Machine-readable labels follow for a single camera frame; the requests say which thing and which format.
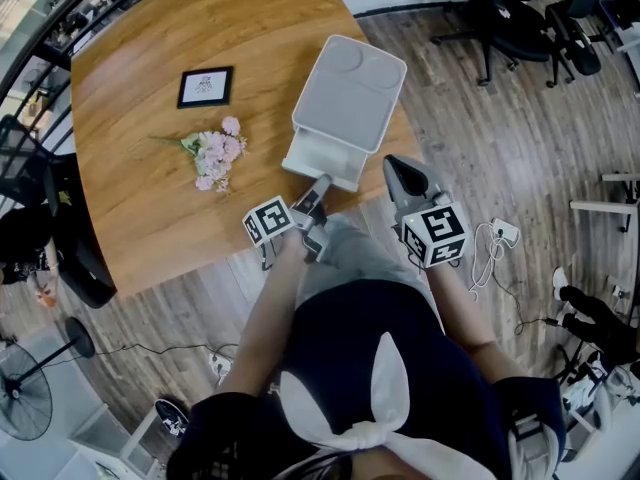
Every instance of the office chair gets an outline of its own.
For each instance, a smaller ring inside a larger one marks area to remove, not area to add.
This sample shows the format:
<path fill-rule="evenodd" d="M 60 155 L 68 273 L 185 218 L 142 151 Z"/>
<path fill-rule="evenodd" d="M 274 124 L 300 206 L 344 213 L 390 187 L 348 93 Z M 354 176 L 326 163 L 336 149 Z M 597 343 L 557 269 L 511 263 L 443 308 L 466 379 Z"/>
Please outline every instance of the office chair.
<path fill-rule="evenodd" d="M 68 194 L 71 205 L 62 204 L 62 192 Z M 25 207 L 46 200 L 54 218 L 64 213 L 64 221 L 73 222 L 73 232 L 66 229 L 60 240 L 54 232 L 56 246 L 65 244 L 64 251 L 58 251 L 60 277 L 88 306 L 100 308 L 109 302 L 116 289 L 93 232 L 76 156 L 47 151 L 11 115 L 0 120 L 0 196 Z"/>
<path fill-rule="evenodd" d="M 462 17 L 472 30 L 435 36 L 431 42 L 440 45 L 445 41 L 479 39 L 486 69 L 486 77 L 478 81 L 480 87 L 492 80 L 492 47 L 510 59 L 510 71 L 518 67 L 516 59 L 546 62 L 554 52 L 546 35 L 547 24 L 538 11 L 523 1 L 529 0 L 469 0 L 462 9 Z M 566 60 L 559 61 L 568 68 Z"/>
<path fill-rule="evenodd" d="M 558 81 L 558 61 L 564 57 L 571 60 L 576 70 L 585 76 L 598 73 L 601 69 L 600 59 L 593 48 L 592 42 L 604 41 L 600 34 L 587 36 L 577 19 L 591 15 L 600 0 L 562 0 L 548 5 L 545 17 L 549 27 L 555 31 L 555 54 L 553 56 L 553 82 L 547 82 L 547 87 L 555 87 Z M 571 70 L 567 83 L 575 79 Z"/>

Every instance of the white ribbon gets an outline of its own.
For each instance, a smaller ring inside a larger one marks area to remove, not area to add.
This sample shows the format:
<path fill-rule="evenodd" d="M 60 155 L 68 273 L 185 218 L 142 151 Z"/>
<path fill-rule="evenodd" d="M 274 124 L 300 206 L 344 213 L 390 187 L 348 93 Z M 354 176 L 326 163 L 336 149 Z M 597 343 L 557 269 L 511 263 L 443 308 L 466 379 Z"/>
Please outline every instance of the white ribbon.
<path fill-rule="evenodd" d="M 290 372 L 281 375 L 280 398 L 293 432 L 321 449 L 354 451 L 385 446 L 431 480 L 495 480 L 486 467 L 453 448 L 396 432 L 409 417 L 409 379 L 389 333 L 380 338 L 371 376 L 371 412 L 375 421 L 355 423 L 343 434 L 335 435 L 307 388 Z"/>

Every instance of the framed picture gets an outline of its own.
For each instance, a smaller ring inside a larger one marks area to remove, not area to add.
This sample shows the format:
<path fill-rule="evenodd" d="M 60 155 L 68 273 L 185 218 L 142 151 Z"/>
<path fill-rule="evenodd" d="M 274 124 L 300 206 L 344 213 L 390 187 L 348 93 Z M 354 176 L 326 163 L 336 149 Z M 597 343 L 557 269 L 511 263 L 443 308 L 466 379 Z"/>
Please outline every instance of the framed picture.
<path fill-rule="evenodd" d="M 232 66 L 182 73 L 178 108 L 228 105 L 232 78 Z"/>

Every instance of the wooden floor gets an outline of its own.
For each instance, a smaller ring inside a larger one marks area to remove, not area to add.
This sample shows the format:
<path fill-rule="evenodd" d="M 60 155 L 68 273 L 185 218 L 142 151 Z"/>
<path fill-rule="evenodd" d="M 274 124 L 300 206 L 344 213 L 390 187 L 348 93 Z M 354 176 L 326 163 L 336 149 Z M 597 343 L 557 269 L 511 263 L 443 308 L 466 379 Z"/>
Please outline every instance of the wooden floor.
<path fill-rule="evenodd" d="M 575 284 L 611 302 L 606 276 L 628 276 L 629 238 L 617 231 L 618 218 L 574 215 L 569 201 L 607 199 L 600 174 L 640 169 L 640 107 L 626 60 L 596 45 L 601 73 L 548 89 L 550 66 L 523 64 L 511 73 L 496 55 L 495 81 L 482 89 L 475 83 L 482 75 L 478 44 L 437 48 L 428 41 L 453 31 L 455 14 L 400 13 L 360 24 L 373 44 L 407 61 L 402 103 L 426 162 L 463 201 L 472 224 L 499 217 L 522 230 L 523 240 L 498 264 L 496 277 L 517 297 L 524 318 L 557 311 L 550 278 L 561 264 Z M 386 197 L 349 216 L 405 260 L 389 230 Z M 471 251 L 459 267 L 466 281 L 470 259 Z M 5 287 L 0 330 L 20 338 L 75 315 L 102 351 L 136 342 L 156 350 L 197 343 L 215 348 L 237 343 L 263 279 L 256 253 L 248 250 L 98 311 L 66 292 L 57 308 L 46 310 L 23 287 Z M 480 303 L 508 352 L 532 373 L 550 374 L 553 345 L 567 339 L 564 331 L 536 323 L 514 336 L 516 302 L 493 281 L 481 291 Z M 215 377 L 207 355 L 202 348 L 162 356 L 135 349 L 79 362 L 116 417 L 133 429 L 158 395 L 194 403 L 211 394 Z M 174 446 L 159 431 L 143 443 L 162 460 Z"/>

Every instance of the white tray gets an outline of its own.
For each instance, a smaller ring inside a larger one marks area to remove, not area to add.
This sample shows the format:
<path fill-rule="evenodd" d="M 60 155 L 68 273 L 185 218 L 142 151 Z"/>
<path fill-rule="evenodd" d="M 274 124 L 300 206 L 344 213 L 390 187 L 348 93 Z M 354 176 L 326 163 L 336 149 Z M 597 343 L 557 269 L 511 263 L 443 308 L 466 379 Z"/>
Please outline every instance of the white tray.
<path fill-rule="evenodd" d="M 355 39 L 332 35 L 293 111 L 306 128 L 369 154 L 380 148 L 398 101 L 407 65 Z"/>
<path fill-rule="evenodd" d="M 368 156 L 353 146 L 299 128 L 282 161 L 282 167 L 316 179 L 327 173 L 336 187 L 357 192 L 358 181 Z"/>

